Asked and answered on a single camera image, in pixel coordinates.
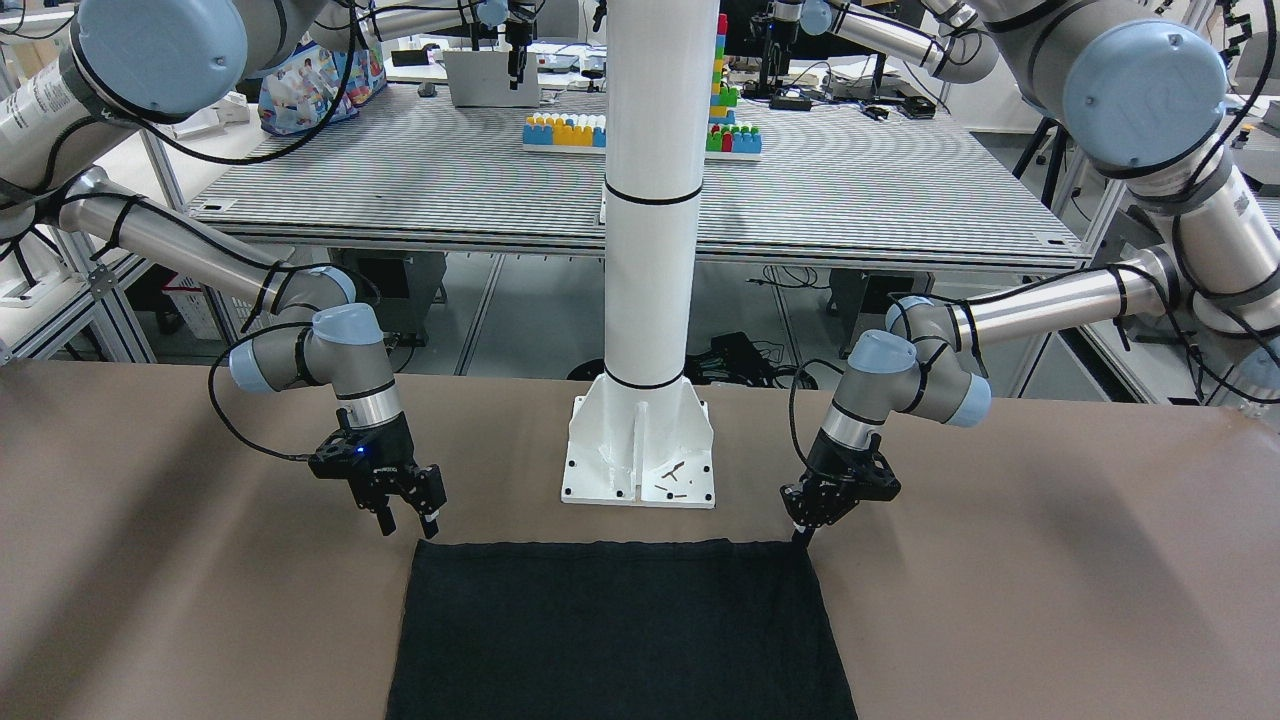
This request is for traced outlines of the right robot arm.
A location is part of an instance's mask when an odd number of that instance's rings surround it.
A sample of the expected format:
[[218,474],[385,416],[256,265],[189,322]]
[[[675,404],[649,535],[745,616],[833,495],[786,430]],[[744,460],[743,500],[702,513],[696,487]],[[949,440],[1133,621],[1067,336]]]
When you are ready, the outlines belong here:
[[287,60],[320,19],[349,19],[351,1],[79,1],[69,44],[3,102],[3,237],[33,225],[100,238],[242,299],[270,327],[223,355],[244,391],[329,387],[337,428],[310,454],[288,454],[324,480],[342,480],[381,533],[403,500],[422,533],[438,533],[442,471],[416,461],[413,437],[375,310],[357,278],[328,264],[296,265],[118,184],[99,164],[132,135],[168,127],[224,99],[242,79]]

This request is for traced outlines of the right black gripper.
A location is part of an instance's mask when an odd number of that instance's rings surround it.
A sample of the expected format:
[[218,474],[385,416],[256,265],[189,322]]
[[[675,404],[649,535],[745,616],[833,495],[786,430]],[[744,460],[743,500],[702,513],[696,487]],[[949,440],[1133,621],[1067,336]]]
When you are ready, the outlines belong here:
[[436,464],[420,465],[415,460],[413,437],[404,413],[372,427],[342,427],[365,434],[372,473],[348,480],[357,506],[374,512],[380,533],[396,533],[396,516],[389,498],[402,498],[417,515],[422,538],[438,537],[440,510],[447,502],[442,470]]

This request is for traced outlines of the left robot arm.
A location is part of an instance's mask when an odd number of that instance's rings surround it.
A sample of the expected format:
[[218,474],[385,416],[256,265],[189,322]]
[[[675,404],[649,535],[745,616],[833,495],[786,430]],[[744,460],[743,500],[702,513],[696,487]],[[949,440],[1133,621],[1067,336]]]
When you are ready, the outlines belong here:
[[1277,404],[1277,229],[1234,161],[1245,118],[1228,106],[1225,56],[1194,26],[1135,1],[928,1],[938,35],[854,3],[809,1],[801,22],[900,56],[946,85],[1004,61],[1021,99],[1056,124],[1115,195],[1146,215],[1156,243],[1093,264],[1094,227],[1075,264],[973,299],[896,297],[882,329],[851,347],[803,474],[781,488],[795,544],[900,482],[881,450],[895,414],[951,427],[992,402],[983,352],[1079,325],[1164,316],[1196,386]]

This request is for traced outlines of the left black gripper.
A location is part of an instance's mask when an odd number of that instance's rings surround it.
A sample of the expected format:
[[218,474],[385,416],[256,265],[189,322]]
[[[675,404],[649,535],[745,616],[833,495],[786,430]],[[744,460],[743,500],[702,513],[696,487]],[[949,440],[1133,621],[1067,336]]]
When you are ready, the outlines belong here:
[[806,470],[792,484],[781,486],[780,495],[794,521],[792,543],[808,547],[813,528],[833,525],[858,502],[852,497],[852,469],[860,460],[881,452],[881,436],[870,434],[869,446],[852,448],[819,430],[806,459]]

